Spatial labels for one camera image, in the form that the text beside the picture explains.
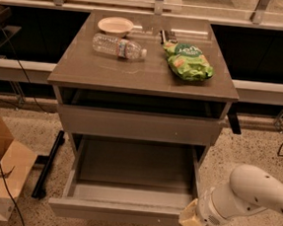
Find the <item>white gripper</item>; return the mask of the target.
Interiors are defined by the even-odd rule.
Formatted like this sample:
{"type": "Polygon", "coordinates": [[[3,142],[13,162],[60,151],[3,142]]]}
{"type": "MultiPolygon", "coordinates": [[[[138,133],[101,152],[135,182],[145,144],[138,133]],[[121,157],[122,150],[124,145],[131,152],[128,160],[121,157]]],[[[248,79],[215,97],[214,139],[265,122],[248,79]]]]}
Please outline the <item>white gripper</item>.
{"type": "Polygon", "coordinates": [[[181,226],[223,226],[228,220],[217,211],[213,202],[213,188],[206,190],[198,199],[194,199],[179,215],[181,226]]]}

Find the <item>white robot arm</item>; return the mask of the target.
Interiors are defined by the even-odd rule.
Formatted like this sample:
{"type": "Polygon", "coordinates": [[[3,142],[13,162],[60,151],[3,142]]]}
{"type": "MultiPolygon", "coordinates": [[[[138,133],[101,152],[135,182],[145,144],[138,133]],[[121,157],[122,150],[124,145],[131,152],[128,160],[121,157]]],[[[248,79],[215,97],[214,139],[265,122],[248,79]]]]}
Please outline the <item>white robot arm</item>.
{"type": "Polygon", "coordinates": [[[223,226],[266,209],[283,215],[283,183],[253,165],[239,165],[229,181],[206,190],[180,213],[181,226],[223,226]]]}

